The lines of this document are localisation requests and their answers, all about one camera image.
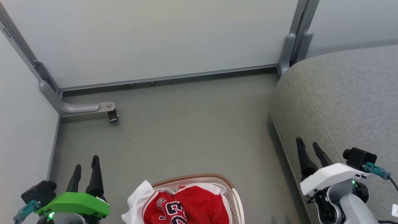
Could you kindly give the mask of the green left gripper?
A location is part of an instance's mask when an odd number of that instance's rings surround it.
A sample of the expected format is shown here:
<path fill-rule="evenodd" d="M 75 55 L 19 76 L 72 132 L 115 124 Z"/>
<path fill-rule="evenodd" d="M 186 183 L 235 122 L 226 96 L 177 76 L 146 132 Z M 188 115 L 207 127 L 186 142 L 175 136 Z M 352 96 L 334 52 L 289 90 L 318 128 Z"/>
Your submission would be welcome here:
<path fill-rule="evenodd" d="M 110 212 L 104 197 L 100 159 L 94 155 L 91 161 L 91 177 L 86 193 L 78 193 L 81 165 L 77 164 L 65 193 L 55 197 L 35 214 L 43 217 L 46 224 L 100 224 Z"/>

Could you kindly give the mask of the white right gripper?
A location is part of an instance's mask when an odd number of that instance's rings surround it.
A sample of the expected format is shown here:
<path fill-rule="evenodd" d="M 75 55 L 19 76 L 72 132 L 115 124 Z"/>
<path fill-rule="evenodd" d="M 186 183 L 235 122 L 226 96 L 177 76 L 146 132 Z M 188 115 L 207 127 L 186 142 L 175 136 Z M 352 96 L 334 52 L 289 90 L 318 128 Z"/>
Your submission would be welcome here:
<path fill-rule="evenodd" d="M 317 142 L 314 152 L 322 168 L 318 170 L 301 137 L 296 138 L 300 164 L 300 189 L 317 207 L 320 224 L 371 224 L 371 212 L 360 197 L 352 193 L 353 179 L 369 176 L 345 164 L 330 160 Z"/>

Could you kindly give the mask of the red basketball jersey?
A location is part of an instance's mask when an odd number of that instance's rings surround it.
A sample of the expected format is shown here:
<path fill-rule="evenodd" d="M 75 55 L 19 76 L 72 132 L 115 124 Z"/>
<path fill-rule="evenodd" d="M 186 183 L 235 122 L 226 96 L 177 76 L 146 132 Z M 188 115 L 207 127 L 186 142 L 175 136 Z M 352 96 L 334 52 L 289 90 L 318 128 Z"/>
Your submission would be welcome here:
<path fill-rule="evenodd" d="M 156 190 L 141 217 L 144 224 L 233 224 L 221 188 L 209 183 L 190 184 L 175 193 Z"/>

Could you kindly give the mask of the white cloth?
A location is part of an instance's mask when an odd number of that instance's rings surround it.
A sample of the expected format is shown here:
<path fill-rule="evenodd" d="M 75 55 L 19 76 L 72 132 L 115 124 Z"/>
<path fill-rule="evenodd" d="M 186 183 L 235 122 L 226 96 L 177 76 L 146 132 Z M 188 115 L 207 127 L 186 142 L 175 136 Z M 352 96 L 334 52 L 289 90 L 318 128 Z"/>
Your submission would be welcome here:
<path fill-rule="evenodd" d="M 143 220 L 143 210 L 151 197 L 156 194 L 148 181 L 143 181 L 135 191 L 128 197 L 128 212 L 122 214 L 125 224 L 145 224 Z"/>

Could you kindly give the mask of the grey fabric sofa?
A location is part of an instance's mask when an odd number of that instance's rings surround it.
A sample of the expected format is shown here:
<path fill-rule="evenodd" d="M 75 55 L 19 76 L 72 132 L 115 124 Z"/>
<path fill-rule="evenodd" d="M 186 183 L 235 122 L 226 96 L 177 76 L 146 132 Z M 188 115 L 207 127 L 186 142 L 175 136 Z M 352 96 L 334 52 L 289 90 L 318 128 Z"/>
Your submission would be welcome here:
<path fill-rule="evenodd" d="M 293 186 L 310 223 L 320 224 L 314 204 L 300 190 L 296 138 L 321 167 L 317 142 L 334 163 L 353 147 L 377 155 L 376 165 L 398 184 L 398 44 L 347 50 L 300 61 L 273 92 L 270 122 L 290 168 Z"/>

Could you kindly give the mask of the white laundry basket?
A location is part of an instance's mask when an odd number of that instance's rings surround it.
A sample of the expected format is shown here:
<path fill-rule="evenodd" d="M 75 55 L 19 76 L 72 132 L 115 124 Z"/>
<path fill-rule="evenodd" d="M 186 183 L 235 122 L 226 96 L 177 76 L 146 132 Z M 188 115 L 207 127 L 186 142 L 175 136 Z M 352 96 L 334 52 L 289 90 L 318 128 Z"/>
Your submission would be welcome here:
<path fill-rule="evenodd" d="M 177 192 L 179 189 L 189 184 L 196 183 L 209 183 L 219 186 L 228 201 L 232 214 L 232 224 L 245 224 L 243 205 L 240 196 L 235 190 L 232 182 L 223 175 L 216 173 L 186 175 L 154 183 L 152 187 L 157 191 L 168 190 L 170 192 Z"/>

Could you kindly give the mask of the grey partition foot bracket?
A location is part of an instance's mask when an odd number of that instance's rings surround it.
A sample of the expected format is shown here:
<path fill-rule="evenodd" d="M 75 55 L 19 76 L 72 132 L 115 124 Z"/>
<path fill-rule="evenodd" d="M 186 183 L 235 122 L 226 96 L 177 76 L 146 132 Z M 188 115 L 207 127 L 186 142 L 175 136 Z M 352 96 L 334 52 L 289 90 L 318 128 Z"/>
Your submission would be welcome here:
<path fill-rule="evenodd" d="M 61 117 L 78 116 L 102 112 L 112 112 L 116 109 L 114 102 L 71 104 L 62 101 L 45 81 L 39 82 L 39 89 L 45 98 Z"/>

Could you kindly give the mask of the grey double partition post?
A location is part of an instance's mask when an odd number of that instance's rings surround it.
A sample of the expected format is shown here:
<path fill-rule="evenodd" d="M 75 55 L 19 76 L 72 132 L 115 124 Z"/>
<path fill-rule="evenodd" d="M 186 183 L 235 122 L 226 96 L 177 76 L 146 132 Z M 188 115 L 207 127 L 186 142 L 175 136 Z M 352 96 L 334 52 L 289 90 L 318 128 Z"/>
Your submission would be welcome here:
<path fill-rule="evenodd" d="M 310 25 L 320 0 L 298 0 L 289 33 L 286 35 L 277 70 L 282 76 L 292 65 L 307 58 L 313 38 Z"/>

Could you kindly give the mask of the grey panel bottom rail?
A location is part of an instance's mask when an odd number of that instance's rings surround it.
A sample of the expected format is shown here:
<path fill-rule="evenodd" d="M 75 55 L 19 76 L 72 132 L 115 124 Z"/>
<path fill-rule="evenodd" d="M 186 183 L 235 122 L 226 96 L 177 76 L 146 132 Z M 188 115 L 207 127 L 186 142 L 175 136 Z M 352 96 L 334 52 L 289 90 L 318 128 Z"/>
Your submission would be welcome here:
<path fill-rule="evenodd" d="M 85 90 L 85 89 L 91 89 L 91 88 L 129 85 L 129 84 L 136 84 L 136 83 L 143 83 L 143 82 L 164 81 L 164 80 L 171 80 L 171 79 L 178 79 L 178 78 L 191 78 L 191 77 L 198 77 L 198 76 L 220 75 L 220 74 L 232 73 L 232 72 L 243 72 L 243 71 L 251 71 L 251 70 L 258 70 L 258 69 L 276 68 L 277 66 L 278 66 L 278 64 L 275 63 L 275 64 L 268 64 L 268 65 L 260 65 L 260 66 L 250 66 L 250 67 L 245 67 L 245 68 L 233 68 L 233 69 L 225 69 L 225 70 L 217 70 L 217 71 L 209 71 L 209 72 L 197 72 L 197 73 L 190 73 L 190 74 L 184 74 L 184 75 L 173 75 L 173 76 L 164 76 L 164 77 L 155 77 L 155 78 L 142 78 L 142 79 L 136 79 L 136 80 L 109 82 L 109 83 L 101 83 L 101 84 L 95 84 L 95 85 L 63 87 L 63 88 L 60 88 L 60 90 L 63 92 L 64 91 L 77 91 L 77 90 Z"/>

